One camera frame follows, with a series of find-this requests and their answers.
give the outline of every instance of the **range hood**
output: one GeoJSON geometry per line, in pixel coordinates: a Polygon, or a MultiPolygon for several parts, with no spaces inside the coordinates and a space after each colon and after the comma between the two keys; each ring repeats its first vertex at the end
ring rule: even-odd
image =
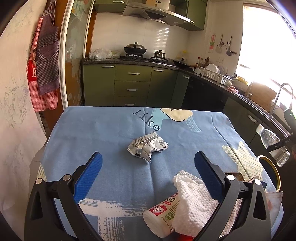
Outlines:
{"type": "Polygon", "coordinates": [[[190,19],[169,10],[131,1],[127,3],[123,15],[133,17],[141,16],[146,19],[166,23],[170,26],[190,22],[190,19]]]}

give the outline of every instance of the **white towel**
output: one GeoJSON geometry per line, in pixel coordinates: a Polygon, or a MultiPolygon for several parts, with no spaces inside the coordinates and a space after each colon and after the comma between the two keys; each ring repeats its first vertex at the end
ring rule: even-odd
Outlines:
{"type": "MultiPolygon", "coordinates": [[[[186,171],[179,171],[173,182],[180,196],[173,227],[180,234],[195,237],[213,214],[218,201],[211,198],[202,180],[186,171]]],[[[230,232],[240,204],[241,200],[237,200],[222,236],[230,232]]]]}

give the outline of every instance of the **white tile backsplash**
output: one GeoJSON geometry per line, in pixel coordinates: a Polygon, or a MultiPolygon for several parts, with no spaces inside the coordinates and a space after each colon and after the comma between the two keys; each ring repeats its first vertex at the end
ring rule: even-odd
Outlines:
{"type": "Polygon", "coordinates": [[[167,58],[176,58],[186,49],[188,37],[189,31],[178,26],[117,13],[97,13],[91,51],[108,48],[121,50],[125,55],[123,48],[138,42],[147,49],[146,58],[159,49],[166,53],[167,58]]]}

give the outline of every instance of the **screw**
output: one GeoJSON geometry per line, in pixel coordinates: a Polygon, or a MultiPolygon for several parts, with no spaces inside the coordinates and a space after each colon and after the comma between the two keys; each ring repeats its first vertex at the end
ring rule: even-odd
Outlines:
{"type": "Polygon", "coordinates": [[[38,178],[38,179],[36,179],[35,183],[36,183],[36,184],[40,184],[40,183],[42,183],[42,178],[38,178]]]}
{"type": "Polygon", "coordinates": [[[234,177],[234,175],[228,174],[228,175],[227,175],[227,179],[228,179],[229,181],[233,181],[233,180],[235,179],[235,177],[234,177]]]}
{"type": "Polygon", "coordinates": [[[70,178],[71,178],[71,175],[70,174],[66,174],[66,175],[63,176],[63,180],[64,181],[69,181],[70,178]]]}
{"type": "Polygon", "coordinates": [[[261,181],[259,179],[255,179],[254,182],[257,184],[257,185],[260,185],[261,184],[261,181]]]}

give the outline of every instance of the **white pill bottle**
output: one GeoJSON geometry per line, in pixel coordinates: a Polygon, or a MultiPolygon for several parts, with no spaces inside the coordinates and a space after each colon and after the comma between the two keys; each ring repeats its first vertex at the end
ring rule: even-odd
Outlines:
{"type": "Polygon", "coordinates": [[[179,195],[175,193],[143,213],[145,223],[158,237],[165,238],[174,232],[175,229],[172,227],[172,223],[179,202],[179,195]]]}

